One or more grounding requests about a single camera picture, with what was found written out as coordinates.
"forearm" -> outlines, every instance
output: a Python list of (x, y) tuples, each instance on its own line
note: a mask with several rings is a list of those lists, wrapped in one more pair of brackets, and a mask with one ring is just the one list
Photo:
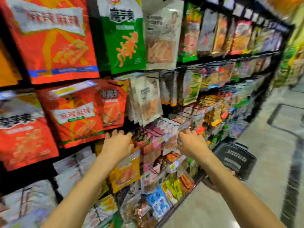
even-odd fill
[(103, 181), (107, 178), (113, 166), (114, 164), (107, 157), (100, 154), (82, 180), (51, 213), (41, 227), (81, 228)]
[(284, 227), (275, 214), (210, 153), (198, 158), (241, 227)]

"right arm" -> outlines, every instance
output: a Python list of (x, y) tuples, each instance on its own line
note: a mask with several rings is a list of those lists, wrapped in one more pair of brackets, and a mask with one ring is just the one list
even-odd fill
[(242, 228), (284, 228), (275, 214), (234, 177), (195, 131), (180, 132), (179, 150), (206, 171)]

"hand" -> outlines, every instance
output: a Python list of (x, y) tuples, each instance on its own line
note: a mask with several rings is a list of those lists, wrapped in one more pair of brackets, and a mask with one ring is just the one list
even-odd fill
[(130, 144), (132, 133), (124, 135), (124, 131), (113, 130), (112, 137), (107, 132), (105, 134), (105, 141), (102, 146), (101, 154), (102, 159), (106, 158), (107, 161), (113, 165), (113, 168), (124, 158), (131, 154), (134, 144)]
[(208, 148), (204, 137), (196, 134), (196, 131), (186, 130), (180, 132), (178, 139), (181, 140), (181, 144), (177, 145), (177, 148), (182, 154), (187, 157), (193, 158), (200, 165), (213, 156), (212, 151)]

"marble floor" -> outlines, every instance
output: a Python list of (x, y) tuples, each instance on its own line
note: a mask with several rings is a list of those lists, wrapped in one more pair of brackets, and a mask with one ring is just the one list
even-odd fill
[[(274, 89), (257, 118), (238, 138), (257, 157), (245, 185), (287, 228), (304, 227), (304, 79), (299, 85), (303, 88)], [(200, 183), (163, 227), (240, 226), (222, 196)]]

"left arm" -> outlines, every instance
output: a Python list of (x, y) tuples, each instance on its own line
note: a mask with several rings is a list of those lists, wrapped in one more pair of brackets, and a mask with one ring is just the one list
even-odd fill
[(105, 135), (101, 154), (97, 157), (83, 179), (51, 213), (41, 228), (81, 228), (85, 217), (94, 203), (104, 180), (119, 161), (127, 157), (133, 148), (132, 134), (114, 130), (112, 137)]

